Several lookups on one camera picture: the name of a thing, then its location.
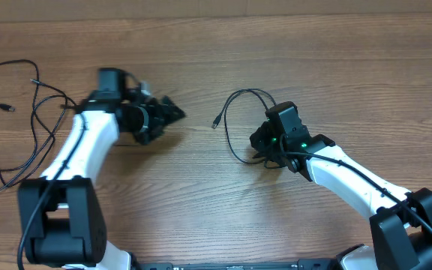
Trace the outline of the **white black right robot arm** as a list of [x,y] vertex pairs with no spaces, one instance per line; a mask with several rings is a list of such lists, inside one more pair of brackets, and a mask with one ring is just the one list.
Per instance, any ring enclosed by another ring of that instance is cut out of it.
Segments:
[[269,108],[250,136],[257,157],[327,188],[370,225],[373,244],[336,259],[338,269],[432,269],[432,191],[411,191],[365,169],[327,136],[311,136],[297,106]]

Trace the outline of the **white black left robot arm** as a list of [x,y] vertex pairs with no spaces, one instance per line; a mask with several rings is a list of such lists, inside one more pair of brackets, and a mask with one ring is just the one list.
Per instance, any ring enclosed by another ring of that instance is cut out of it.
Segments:
[[185,112],[167,96],[153,97],[143,81],[128,86],[132,77],[115,67],[100,68],[98,88],[74,106],[72,130],[55,160],[39,178],[21,182],[19,269],[25,260],[62,269],[140,268],[132,253],[108,240],[95,182],[120,134],[148,145]]

